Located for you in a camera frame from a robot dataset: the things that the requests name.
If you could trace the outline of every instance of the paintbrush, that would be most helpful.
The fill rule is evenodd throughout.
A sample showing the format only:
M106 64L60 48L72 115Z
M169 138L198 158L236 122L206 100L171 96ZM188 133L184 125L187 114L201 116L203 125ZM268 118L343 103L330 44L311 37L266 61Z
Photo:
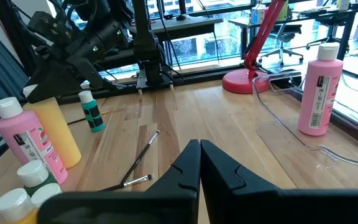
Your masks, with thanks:
M136 168L136 166L138 165L138 163L140 162L140 160L143 158L144 154L147 152L147 150L149 149L150 145L153 143L154 139L158 136L158 134L160 133L159 130L156 130L156 132L153 134L153 136L150 138L150 140L147 142L147 145L144 147L144 149L142 150L142 152L140 152L138 158L136 158L135 162L133 163L133 165L131 166L131 168L129 168L128 172L125 174L124 178L122 178L121 183L123 184L124 182L127 181L129 175L131 174L132 171L134 171L134 169Z
M146 176L141 177L139 179L128 181L128 182L123 183L123 184L117 184L115 186L108 187L108 188L100 190L100 191L112 191L112 190L123 189L124 187L128 187L128 186L131 186L131 185L134 185L134 184L139 184L139 183L142 183L142 182L146 182L146 181L152 180L153 178L154 178L154 174L149 174L149 175L146 175Z

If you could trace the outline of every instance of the red desk lamp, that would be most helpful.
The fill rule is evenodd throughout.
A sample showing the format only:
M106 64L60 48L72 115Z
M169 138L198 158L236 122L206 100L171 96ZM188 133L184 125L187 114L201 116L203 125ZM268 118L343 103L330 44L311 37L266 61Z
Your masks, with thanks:
M256 76L267 75L265 72L256 71L256 59L269 33L272 31L285 1L287 0L273 0L269 5L265 19L260 25L258 34L250 47L248 55L244 52L244 65L246 68L229 72L223 77L222 86L225 90L232 93L252 94L252 79ZM261 78L256 85L258 90L261 91L269 89L267 79Z

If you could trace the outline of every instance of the wooden table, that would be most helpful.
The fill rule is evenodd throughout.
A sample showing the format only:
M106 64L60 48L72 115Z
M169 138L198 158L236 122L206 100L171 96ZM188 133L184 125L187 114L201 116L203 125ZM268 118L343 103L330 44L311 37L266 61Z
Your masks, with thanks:
M266 100L271 99L269 93L264 97ZM288 109L294 107L294 102L286 99L269 103L274 107L282 107L283 114L292 114L294 111ZM347 172L338 172L336 169L328 169L328 172L332 172L329 180L315 179L315 170L301 169L303 163L313 165L312 162L317 161L317 157L311 156L307 151L282 156L277 152L272 153L255 129L253 97L224 91L220 80L179 86L174 91L147 92L142 100L139 100L137 94L100 99L98 105L102 112L112 110L111 114L103 116L106 123L103 131L91 133L86 121L70 126L83 157L68 171L69 176L62 184L64 191L99 190L118 184L157 129L160 130L160 135L133 176L129 177L131 179L153 173L155 180L124 190L146 190L166 172L190 139L209 139L241 164L284 189L321 185L358 187L358 180L353 180ZM63 105L62 111L67 121L84 116L79 103ZM332 128L329 137L335 140L338 134L343 133ZM16 177L19 166L10 150L0 158L0 196L16 187L22 187ZM199 223L208 222L201 193Z

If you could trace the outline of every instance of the white bottle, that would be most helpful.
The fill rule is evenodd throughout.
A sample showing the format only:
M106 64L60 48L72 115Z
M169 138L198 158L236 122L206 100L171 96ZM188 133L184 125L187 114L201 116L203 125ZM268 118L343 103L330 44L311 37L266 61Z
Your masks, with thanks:
M349 9L349 2L351 0L337 0L336 3L336 7L340 10L340 11L346 11Z

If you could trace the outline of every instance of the pink paint bottle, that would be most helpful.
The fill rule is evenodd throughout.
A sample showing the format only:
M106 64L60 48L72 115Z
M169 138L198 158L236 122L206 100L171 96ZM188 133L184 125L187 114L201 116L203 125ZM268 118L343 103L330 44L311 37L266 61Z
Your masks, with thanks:
M309 62L298 129L312 136L327 132L343 61L336 59L339 43L320 44L317 60Z
M23 111L16 97L0 100L0 134L22 165L40 159L59 184L67 170L34 111Z

